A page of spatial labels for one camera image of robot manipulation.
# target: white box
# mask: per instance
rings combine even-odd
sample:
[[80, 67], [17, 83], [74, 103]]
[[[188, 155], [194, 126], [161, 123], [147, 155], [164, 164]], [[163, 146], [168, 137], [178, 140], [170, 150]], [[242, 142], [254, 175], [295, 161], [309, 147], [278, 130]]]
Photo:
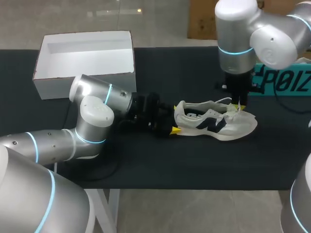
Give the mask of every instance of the white box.
[[135, 62], [129, 31], [46, 35], [33, 81], [45, 99], [68, 98], [75, 76], [86, 74], [136, 92]]

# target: shoelace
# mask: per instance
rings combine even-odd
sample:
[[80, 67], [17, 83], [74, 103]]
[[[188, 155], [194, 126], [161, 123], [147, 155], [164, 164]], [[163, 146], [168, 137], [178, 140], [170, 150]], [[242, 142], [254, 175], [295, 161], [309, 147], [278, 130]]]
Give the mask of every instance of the shoelace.
[[[230, 98], [230, 97], [225, 97], [225, 98], [223, 98], [223, 99], [221, 99], [221, 100], [215, 101], [215, 103], [220, 103], [220, 102], [222, 102], [222, 101], [224, 101], [224, 100], [232, 100], [232, 98]], [[229, 104], [229, 105], [227, 106], [227, 112], [225, 112], [224, 115], [225, 115], [225, 116], [228, 116], [229, 119], [233, 119], [234, 116], [236, 116], [240, 111], [241, 111], [240, 108], [237, 109], [234, 105]]]

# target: teal sign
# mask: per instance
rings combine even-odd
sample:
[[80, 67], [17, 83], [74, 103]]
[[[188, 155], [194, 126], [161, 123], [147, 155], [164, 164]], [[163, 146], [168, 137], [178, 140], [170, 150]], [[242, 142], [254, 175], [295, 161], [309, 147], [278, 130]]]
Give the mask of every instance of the teal sign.
[[311, 96], [311, 64], [293, 64], [285, 70], [256, 64], [255, 72], [253, 83], [264, 85], [265, 93], [250, 93], [252, 96], [274, 96], [274, 81], [278, 96]]

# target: shoe sole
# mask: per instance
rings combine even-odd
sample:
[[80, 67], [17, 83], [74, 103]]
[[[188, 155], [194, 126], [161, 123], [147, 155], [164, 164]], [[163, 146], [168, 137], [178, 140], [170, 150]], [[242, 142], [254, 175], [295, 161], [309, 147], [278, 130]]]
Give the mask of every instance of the shoe sole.
[[208, 136], [212, 136], [220, 141], [231, 141], [231, 140], [236, 140], [239, 139], [241, 137], [245, 137], [247, 135], [249, 135], [252, 131], [254, 131], [254, 129], [257, 127], [258, 123], [255, 120], [253, 122], [251, 131], [247, 132], [247, 133], [243, 133], [243, 134], [238, 134], [238, 135], [233, 135], [233, 136], [228, 136], [228, 135], [221, 135], [218, 133], [214, 133], [211, 131], [208, 131], [206, 129], [203, 130], [198, 130], [198, 129], [189, 129], [189, 128], [184, 128], [184, 127], [179, 127], [181, 129], [181, 132], [178, 133], [177, 135], [181, 135], [181, 136], [199, 136], [199, 135], [208, 135]]

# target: navy n logo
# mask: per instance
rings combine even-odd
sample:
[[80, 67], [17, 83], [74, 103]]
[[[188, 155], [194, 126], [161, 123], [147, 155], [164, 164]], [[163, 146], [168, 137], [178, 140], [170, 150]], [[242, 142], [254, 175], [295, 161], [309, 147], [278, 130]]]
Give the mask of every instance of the navy n logo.
[[208, 131], [218, 133], [227, 123], [223, 118], [217, 125], [216, 125], [216, 118], [208, 117], [206, 118], [201, 124], [199, 124], [196, 128], [199, 130], [205, 129], [207, 127]]

